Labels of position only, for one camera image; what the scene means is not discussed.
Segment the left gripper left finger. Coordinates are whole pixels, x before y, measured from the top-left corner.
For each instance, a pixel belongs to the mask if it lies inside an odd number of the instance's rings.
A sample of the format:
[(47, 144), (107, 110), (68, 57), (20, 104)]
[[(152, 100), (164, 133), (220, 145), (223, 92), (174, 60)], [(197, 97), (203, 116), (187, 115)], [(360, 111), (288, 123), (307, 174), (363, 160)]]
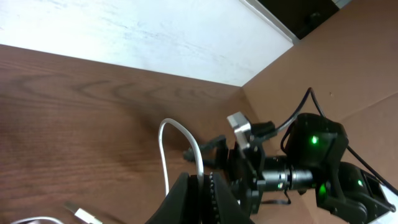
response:
[(183, 172), (146, 224), (199, 223), (198, 179)]

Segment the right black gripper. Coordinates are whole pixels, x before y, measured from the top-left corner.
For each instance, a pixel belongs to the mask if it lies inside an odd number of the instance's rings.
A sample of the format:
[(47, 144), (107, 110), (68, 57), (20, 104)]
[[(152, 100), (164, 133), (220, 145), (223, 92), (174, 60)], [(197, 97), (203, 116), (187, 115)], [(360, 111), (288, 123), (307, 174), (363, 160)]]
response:
[[(230, 149), (226, 143), (226, 136), (220, 135), (198, 146), (202, 155), (217, 150), (217, 160), (203, 159), (203, 165), (223, 170), (233, 195), (240, 201), (243, 212), (248, 215), (257, 214), (262, 198), (260, 180), (266, 157), (262, 144), (254, 144), (243, 150), (235, 144)], [(183, 158), (188, 162), (196, 162), (191, 147), (183, 152)]]

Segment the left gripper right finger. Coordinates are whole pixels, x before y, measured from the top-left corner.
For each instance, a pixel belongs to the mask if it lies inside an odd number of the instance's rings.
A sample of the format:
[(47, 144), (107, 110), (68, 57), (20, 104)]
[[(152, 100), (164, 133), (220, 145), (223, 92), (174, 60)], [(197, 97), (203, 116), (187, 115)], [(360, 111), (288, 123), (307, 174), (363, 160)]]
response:
[(227, 183), (217, 172), (206, 177), (207, 224), (253, 224), (240, 208)]

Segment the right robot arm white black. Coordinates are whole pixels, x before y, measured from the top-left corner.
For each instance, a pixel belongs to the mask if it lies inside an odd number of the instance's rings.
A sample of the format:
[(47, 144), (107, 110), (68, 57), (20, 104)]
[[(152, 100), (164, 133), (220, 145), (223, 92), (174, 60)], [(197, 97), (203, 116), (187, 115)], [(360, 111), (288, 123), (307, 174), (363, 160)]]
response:
[(317, 206), (348, 223), (370, 223), (394, 212), (375, 175), (342, 161), (348, 147), (344, 127), (324, 116), (301, 113), (289, 124), (283, 155), (267, 156), (264, 141), (277, 135), (274, 123), (250, 123), (242, 113), (229, 118), (236, 142), (224, 136), (200, 146), (215, 157), (204, 164), (225, 172), (229, 189), (244, 214), (256, 214), (265, 192), (315, 191)]

